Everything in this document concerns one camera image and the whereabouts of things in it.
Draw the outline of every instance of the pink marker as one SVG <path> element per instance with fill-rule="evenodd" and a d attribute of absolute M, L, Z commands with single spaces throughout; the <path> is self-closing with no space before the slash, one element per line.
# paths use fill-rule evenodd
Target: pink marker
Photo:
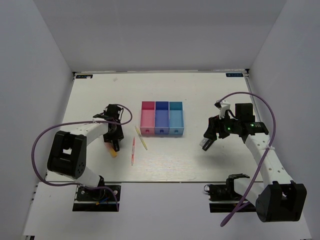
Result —
<path fill-rule="evenodd" d="M 136 145 L 136 137 L 133 137 L 133 143 L 132 143 L 132 155 L 131 155 L 131 166 L 134 164 L 134 157 L 135 157 L 135 145 Z"/>

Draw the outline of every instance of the pink box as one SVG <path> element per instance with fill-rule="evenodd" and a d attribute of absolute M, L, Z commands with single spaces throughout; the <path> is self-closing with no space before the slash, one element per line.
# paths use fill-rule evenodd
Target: pink box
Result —
<path fill-rule="evenodd" d="M 155 134 L 156 102 L 143 101 L 141 106 L 141 134 Z"/>

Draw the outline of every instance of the white wall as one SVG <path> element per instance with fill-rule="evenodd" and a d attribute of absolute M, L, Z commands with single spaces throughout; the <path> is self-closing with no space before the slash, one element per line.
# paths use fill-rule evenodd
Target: white wall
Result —
<path fill-rule="evenodd" d="M 250 68 L 285 0 L 34 0 L 75 72 Z"/>
<path fill-rule="evenodd" d="M 20 240 L 38 179 L 31 147 L 45 128 L 60 123 L 72 72 L 32 0 L 0 3 L 0 235 Z M 44 174 L 50 138 L 36 157 Z"/>
<path fill-rule="evenodd" d="M 276 116 L 274 146 L 286 170 L 305 184 L 304 215 L 313 239 L 320 239 L 320 2 L 288 1 L 250 70 L 253 91 Z M 271 119 L 259 105 L 262 118 Z"/>

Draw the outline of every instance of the blue compartment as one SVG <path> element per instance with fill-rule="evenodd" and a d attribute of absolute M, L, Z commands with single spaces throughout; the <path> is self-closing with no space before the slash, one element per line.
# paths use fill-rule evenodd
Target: blue compartment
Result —
<path fill-rule="evenodd" d="M 169 134 L 169 102 L 155 102 L 155 134 Z"/>
<path fill-rule="evenodd" d="M 169 134 L 182 135 L 184 133 L 184 114 L 181 101 L 171 101 L 169 103 Z"/>

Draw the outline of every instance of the storage box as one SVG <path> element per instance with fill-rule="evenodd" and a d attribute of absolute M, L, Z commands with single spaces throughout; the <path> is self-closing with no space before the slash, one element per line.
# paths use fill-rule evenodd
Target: storage box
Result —
<path fill-rule="evenodd" d="M 184 129 L 182 101 L 171 101 L 169 103 L 169 134 L 182 135 Z"/>
<path fill-rule="evenodd" d="M 155 134 L 169 134 L 169 102 L 155 102 Z"/>
<path fill-rule="evenodd" d="M 155 134 L 156 103 L 154 101 L 143 101 L 141 105 L 141 134 Z"/>

